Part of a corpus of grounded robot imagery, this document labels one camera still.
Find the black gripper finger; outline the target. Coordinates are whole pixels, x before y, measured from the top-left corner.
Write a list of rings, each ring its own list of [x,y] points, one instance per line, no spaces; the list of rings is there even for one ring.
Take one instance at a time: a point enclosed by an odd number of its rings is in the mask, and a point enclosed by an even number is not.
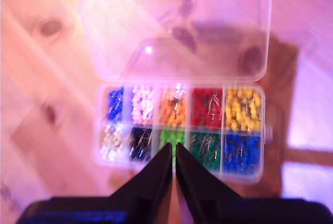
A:
[[[185,197],[197,200],[241,198],[205,169],[181,143],[176,145],[176,177]]]
[[[131,180],[114,192],[111,199],[153,199],[172,179],[172,145],[167,143]]]

